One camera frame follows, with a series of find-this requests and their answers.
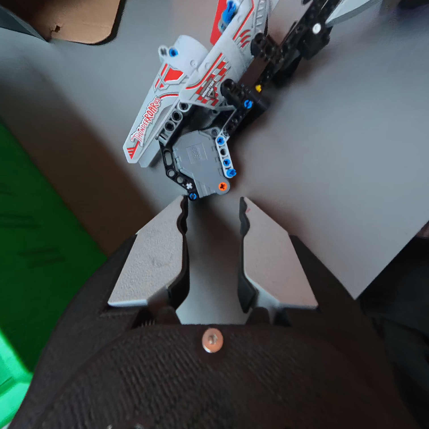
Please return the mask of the black lego set box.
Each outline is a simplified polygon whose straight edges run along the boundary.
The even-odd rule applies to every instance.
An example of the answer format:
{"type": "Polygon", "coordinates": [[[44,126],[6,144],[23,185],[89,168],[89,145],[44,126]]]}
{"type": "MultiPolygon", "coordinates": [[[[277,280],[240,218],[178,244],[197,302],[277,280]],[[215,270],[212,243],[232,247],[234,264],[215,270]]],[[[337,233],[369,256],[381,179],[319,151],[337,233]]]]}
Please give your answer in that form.
{"type": "Polygon", "coordinates": [[[52,39],[94,45],[115,33],[125,1],[2,0],[1,28],[52,39]]]}

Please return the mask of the grey red lego vehicle model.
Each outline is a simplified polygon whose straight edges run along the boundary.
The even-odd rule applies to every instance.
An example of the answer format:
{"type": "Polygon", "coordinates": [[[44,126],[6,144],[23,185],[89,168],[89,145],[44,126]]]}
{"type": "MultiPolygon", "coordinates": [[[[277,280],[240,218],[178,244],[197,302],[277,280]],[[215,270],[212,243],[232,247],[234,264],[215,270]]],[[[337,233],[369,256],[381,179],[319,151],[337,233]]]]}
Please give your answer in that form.
{"type": "Polygon", "coordinates": [[[189,200],[227,193],[237,174],[228,140],[248,115],[268,109],[268,82],[290,76],[329,42],[326,21],[339,3],[301,1],[303,12],[278,43],[268,34],[272,1],[219,1],[210,51],[187,35],[159,46],[160,69],[123,145],[127,162],[146,168],[160,153],[189,200]]]}

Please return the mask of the green plastic bin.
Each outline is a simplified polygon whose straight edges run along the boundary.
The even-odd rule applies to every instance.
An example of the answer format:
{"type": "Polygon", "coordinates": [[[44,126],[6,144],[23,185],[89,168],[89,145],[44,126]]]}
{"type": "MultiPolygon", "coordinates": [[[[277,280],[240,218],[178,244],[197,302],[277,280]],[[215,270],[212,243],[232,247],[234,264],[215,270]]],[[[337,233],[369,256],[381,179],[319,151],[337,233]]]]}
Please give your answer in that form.
{"type": "Polygon", "coordinates": [[[67,305],[106,260],[8,128],[0,130],[1,427],[67,305]]]}

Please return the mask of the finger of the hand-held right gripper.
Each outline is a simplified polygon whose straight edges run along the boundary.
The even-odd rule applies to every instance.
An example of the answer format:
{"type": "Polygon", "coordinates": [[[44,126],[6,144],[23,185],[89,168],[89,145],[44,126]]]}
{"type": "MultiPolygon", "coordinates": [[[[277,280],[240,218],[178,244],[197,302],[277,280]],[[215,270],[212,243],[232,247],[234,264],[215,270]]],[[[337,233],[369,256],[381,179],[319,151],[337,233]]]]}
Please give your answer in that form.
{"type": "Polygon", "coordinates": [[[325,22],[325,26],[334,26],[364,12],[381,0],[342,0],[325,22]]]}

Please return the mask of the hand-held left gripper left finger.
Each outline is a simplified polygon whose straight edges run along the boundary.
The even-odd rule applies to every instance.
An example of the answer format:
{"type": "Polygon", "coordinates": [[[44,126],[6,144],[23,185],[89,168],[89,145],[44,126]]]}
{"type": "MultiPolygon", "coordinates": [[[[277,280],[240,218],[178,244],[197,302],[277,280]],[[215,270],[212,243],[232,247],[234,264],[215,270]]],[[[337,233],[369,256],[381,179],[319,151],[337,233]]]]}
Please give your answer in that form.
{"type": "Polygon", "coordinates": [[[136,233],[110,307],[180,307],[190,290],[187,216],[188,199],[179,196],[136,233]]]}

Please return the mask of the person's black jacket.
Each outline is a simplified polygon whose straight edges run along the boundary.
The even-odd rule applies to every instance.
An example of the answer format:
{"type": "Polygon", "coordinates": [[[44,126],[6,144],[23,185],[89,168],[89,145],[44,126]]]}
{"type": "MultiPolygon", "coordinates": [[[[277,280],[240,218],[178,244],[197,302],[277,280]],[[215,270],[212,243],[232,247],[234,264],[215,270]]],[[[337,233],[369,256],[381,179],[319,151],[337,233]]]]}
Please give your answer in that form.
{"type": "Polygon", "coordinates": [[[358,298],[383,344],[400,396],[429,427],[429,239],[415,236],[358,298]]]}

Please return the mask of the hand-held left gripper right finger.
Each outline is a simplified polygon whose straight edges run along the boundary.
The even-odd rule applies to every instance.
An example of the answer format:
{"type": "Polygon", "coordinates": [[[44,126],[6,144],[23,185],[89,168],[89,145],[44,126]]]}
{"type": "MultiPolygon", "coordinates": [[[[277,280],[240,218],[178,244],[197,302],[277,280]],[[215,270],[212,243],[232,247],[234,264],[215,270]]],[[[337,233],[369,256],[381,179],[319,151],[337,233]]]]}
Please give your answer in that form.
{"type": "Polygon", "coordinates": [[[290,324],[288,309],[315,310],[318,302],[289,233],[248,197],[239,200],[238,298],[242,311],[271,324],[290,324]]]}

